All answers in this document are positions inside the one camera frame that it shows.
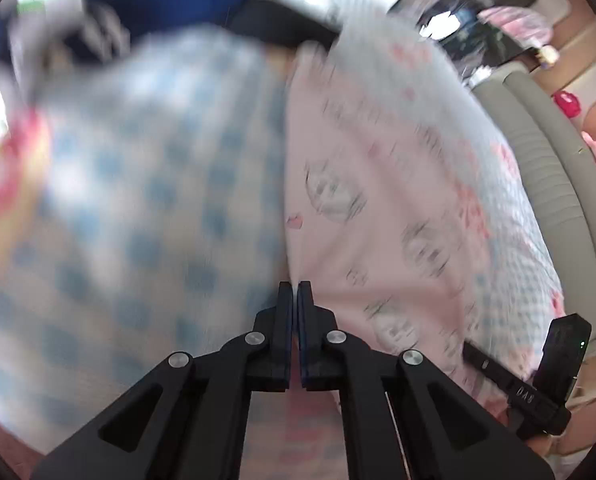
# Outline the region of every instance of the gray sofa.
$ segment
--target gray sofa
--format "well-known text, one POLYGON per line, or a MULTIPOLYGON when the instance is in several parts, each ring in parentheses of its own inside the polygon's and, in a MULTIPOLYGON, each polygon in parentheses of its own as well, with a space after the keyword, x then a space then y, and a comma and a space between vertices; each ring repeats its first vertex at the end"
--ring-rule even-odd
POLYGON ((522 182, 564 288, 567 313, 593 331, 596 356, 596 163, 569 119, 522 71, 499 73, 474 94, 513 149, 522 182))

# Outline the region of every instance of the red object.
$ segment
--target red object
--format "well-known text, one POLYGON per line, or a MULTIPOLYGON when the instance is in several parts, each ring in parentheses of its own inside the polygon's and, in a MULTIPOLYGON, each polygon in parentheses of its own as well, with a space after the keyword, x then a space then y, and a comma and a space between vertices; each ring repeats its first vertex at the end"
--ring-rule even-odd
POLYGON ((564 90, 559 90, 555 94, 553 94, 553 101, 556 102, 556 105, 564 112, 564 114, 569 118, 573 119, 580 115, 582 111, 582 107, 580 106, 580 101, 578 98, 571 94, 571 92, 565 92, 564 90))

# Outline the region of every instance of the blue and white checkered fabric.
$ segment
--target blue and white checkered fabric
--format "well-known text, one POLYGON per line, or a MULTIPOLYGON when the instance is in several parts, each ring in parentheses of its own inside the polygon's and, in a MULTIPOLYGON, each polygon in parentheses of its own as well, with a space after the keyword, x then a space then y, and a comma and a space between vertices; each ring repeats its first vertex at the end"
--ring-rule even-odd
POLYGON ((0 277, 0 423, 48 452, 166 357, 246 332, 286 274, 284 82, 220 30, 44 96, 46 189, 0 277))

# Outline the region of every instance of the bedding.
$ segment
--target bedding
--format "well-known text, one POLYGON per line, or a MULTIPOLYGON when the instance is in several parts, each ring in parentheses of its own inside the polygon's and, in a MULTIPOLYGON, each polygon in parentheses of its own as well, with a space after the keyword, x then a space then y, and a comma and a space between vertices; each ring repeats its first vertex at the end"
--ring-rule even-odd
MULTIPOLYGON (((28 446, 50 451, 169 352, 248 330, 287 272, 492 412, 462 340, 522 376, 539 362, 558 277, 513 153, 444 54, 386 18, 329 56, 305 46, 286 85, 264 53, 197 28, 47 89, 46 178, 0 258, 0 425, 28 446)), ((293 368, 286 395, 252 397, 241 477, 346 478, 335 399, 293 368)))

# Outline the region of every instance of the metal screw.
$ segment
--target metal screw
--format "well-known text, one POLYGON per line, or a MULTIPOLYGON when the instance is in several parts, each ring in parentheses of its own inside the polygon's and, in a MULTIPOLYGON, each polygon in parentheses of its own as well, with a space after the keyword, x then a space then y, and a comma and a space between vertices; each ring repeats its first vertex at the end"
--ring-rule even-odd
POLYGON ((341 330, 332 330, 327 334, 327 341, 333 344, 344 343, 347 340, 347 334, 341 330))
POLYGON ((249 332, 245 336, 245 341, 250 345, 260 345, 265 342, 265 335, 260 332, 249 332))
POLYGON ((189 363, 189 356, 184 352, 176 352, 169 356, 169 366, 172 368, 184 368, 189 363))
POLYGON ((405 363, 408 365, 417 366, 424 360, 424 357, 417 350, 407 350, 402 354, 402 359, 404 359, 405 363))

